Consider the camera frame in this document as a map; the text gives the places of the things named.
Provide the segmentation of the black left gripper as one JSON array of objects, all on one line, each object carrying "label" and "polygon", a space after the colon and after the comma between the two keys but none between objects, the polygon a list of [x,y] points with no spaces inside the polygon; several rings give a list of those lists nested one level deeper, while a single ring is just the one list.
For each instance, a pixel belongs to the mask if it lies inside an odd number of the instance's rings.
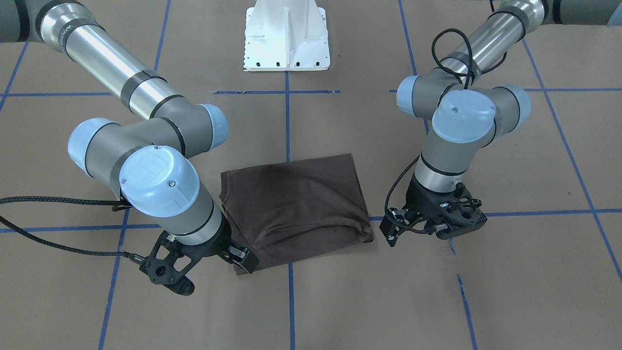
[{"label": "black left gripper", "polygon": [[453,236],[457,232],[457,220],[442,204],[451,206],[455,201],[452,192],[431,191],[412,177],[406,192],[406,209],[386,208],[380,231],[390,247],[395,246],[403,232],[413,230],[412,221],[424,222],[422,231],[428,235]]}]

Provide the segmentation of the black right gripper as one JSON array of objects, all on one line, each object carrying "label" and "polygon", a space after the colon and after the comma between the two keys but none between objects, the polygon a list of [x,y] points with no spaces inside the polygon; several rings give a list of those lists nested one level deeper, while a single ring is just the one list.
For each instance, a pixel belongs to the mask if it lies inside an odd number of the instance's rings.
[{"label": "black right gripper", "polygon": [[259,260],[256,255],[246,247],[232,246],[232,230],[229,222],[221,222],[215,236],[199,245],[186,245],[185,256],[191,260],[218,255],[224,261],[229,261],[244,273],[256,271]]}]

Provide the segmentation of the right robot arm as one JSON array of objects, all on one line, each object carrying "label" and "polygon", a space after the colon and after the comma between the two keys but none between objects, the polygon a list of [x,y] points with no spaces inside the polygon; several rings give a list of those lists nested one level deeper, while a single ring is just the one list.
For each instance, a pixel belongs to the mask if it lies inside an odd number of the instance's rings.
[{"label": "right robot arm", "polygon": [[163,228],[148,257],[127,253],[153,282],[178,282],[213,255],[247,273],[257,268],[251,250],[231,239],[190,162],[226,140],[218,107],[189,102],[77,0],[3,0],[1,42],[40,42],[66,55],[140,117],[126,126],[106,118],[82,122],[69,137],[68,153],[89,177]]}]

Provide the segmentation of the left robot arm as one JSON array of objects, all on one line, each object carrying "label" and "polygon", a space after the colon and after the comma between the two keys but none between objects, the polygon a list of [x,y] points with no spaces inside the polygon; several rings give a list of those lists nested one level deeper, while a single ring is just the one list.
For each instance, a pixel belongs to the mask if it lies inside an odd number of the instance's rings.
[{"label": "left robot arm", "polygon": [[502,62],[527,34],[546,24],[620,26],[619,0],[503,0],[463,43],[425,76],[404,78],[396,91],[400,110],[431,122],[401,209],[385,206],[380,230],[389,246],[405,232],[453,239],[487,222],[464,176],[476,152],[527,121],[531,100],[517,86],[473,84]]}]

